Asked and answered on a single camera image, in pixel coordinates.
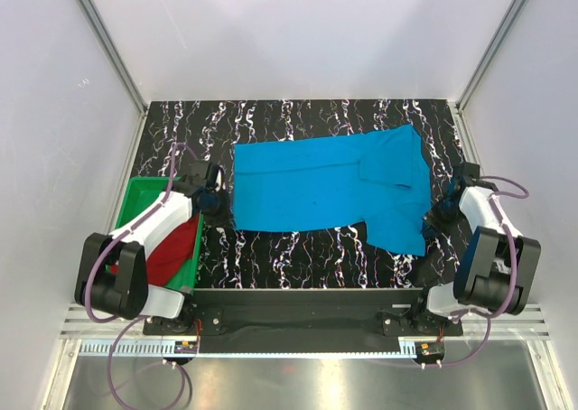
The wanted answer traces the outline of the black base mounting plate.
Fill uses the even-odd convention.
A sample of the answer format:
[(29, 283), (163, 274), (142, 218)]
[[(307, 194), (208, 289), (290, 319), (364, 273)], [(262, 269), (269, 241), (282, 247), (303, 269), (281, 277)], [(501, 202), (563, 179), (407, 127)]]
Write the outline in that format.
[(401, 338), (459, 337), (425, 310), (420, 289), (197, 289), (184, 323), (156, 319), (154, 337), (200, 338), (204, 354), (385, 353)]

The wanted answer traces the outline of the aluminium frame rail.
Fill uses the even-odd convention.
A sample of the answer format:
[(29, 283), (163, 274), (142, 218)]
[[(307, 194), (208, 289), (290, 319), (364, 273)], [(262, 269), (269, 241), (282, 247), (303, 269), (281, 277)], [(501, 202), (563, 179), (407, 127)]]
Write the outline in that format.
[[(61, 326), (60, 339), (113, 339), (129, 320), (96, 323), (85, 309), (72, 304)], [(461, 319), (464, 339), (480, 339), (486, 330), (486, 321), (479, 315), (469, 314)], [(550, 338), (543, 314), (537, 305), (531, 305), (520, 315), (502, 315), (491, 321), (491, 340), (548, 340)]]

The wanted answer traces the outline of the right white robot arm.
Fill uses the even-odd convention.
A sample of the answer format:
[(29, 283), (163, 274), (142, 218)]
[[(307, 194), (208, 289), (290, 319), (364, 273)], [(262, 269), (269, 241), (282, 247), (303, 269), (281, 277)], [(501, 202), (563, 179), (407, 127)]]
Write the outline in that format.
[(442, 331), (470, 313), (492, 320), (524, 310), (541, 245), (515, 228), (503, 197), (525, 200), (529, 191), (505, 177), (482, 175), (476, 163), (453, 168), (448, 190), (424, 215), (423, 233), (445, 235), (466, 221), (471, 238), (453, 281), (425, 288), (406, 314), (417, 333)]

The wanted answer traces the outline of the green plastic bin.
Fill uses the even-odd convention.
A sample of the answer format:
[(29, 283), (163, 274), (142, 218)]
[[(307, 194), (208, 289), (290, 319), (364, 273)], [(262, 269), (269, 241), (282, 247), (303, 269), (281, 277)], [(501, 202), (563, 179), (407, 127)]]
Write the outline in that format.
[[(152, 205), (161, 193), (164, 193), (168, 183), (167, 177), (133, 177), (129, 180), (123, 202), (117, 217), (115, 228), (123, 227), (130, 220), (137, 217), (146, 208)], [(173, 290), (189, 292), (196, 284), (198, 261), (201, 247), (201, 234), (204, 217), (199, 215), (199, 225), (196, 235), (196, 244), (193, 257), (188, 260), (182, 270), (164, 286)]]

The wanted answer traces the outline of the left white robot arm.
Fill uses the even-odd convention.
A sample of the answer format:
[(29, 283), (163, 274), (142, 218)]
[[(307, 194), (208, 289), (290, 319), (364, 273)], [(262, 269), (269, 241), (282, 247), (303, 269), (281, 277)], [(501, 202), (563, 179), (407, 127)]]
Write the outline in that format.
[(185, 294), (149, 283), (146, 260), (181, 224), (196, 215), (219, 217), (226, 211), (224, 170), (212, 162), (195, 162), (138, 216), (108, 234), (93, 233), (82, 248), (74, 300), (94, 322), (94, 311), (116, 318), (163, 318), (174, 333), (188, 332), (195, 312)]

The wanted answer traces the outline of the left aluminium corner post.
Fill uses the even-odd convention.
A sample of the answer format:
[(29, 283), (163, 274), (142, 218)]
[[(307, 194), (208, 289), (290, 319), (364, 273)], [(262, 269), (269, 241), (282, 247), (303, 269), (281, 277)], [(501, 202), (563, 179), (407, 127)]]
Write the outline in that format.
[(96, 36), (98, 43), (104, 51), (109, 63), (121, 82), (126, 94), (129, 96), (133, 106), (140, 116), (143, 116), (148, 109), (141, 92), (138, 90), (126, 64), (124, 63), (113, 39), (106, 27), (106, 24), (98, 11), (94, 0), (76, 0), (80, 10), (84, 14), (89, 27)]

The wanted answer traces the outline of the red t shirt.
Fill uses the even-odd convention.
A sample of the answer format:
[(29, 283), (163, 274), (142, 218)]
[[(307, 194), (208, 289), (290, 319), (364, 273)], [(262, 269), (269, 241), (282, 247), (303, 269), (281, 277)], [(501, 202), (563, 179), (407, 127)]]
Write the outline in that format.
[(196, 244), (199, 215), (174, 229), (146, 259), (148, 284), (166, 286), (191, 260)]

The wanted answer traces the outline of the right aluminium corner post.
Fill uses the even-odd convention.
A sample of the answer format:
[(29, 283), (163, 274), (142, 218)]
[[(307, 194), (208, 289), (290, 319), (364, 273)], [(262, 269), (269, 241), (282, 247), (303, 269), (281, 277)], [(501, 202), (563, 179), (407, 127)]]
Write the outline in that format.
[(481, 59), (473, 71), (464, 91), (456, 100), (455, 106), (459, 113), (462, 113), (479, 87), (489, 67), (499, 53), (501, 46), (508, 38), (510, 32), (514, 28), (519, 16), (523, 12), (529, 0), (511, 0), (509, 6), (504, 13), (496, 31), (493, 33), (489, 44), (483, 52)]

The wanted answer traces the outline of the aluminium corner post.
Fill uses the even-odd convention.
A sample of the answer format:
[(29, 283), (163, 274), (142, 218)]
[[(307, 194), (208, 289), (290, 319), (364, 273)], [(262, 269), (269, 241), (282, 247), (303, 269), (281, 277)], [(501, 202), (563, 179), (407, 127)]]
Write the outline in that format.
[(76, 0), (80, 10), (84, 14), (89, 27), (96, 36), (98, 43), (104, 51), (109, 63), (121, 82), (126, 94), (129, 96), (133, 106), (140, 116), (143, 116), (148, 109), (141, 92), (138, 90), (126, 64), (124, 63), (113, 39), (106, 27), (106, 24), (98, 11), (94, 0)]
[(493, 33), (489, 44), (483, 52), (481, 59), (473, 71), (464, 91), (456, 100), (455, 106), (459, 113), (462, 113), (479, 87), (489, 67), (499, 53), (501, 46), (508, 38), (510, 32), (514, 28), (519, 16), (523, 12), (529, 0), (511, 0), (509, 6), (504, 13), (496, 31)]

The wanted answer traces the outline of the blue t shirt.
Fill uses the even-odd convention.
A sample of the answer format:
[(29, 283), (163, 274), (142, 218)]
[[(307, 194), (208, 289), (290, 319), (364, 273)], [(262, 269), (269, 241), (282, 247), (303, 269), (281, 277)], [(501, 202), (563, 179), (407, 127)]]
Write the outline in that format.
[(233, 214), (240, 230), (363, 223), (369, 245), (424, 256), (422, 222), (430, 207), (430, 169), (410, 125), (234, 148)]

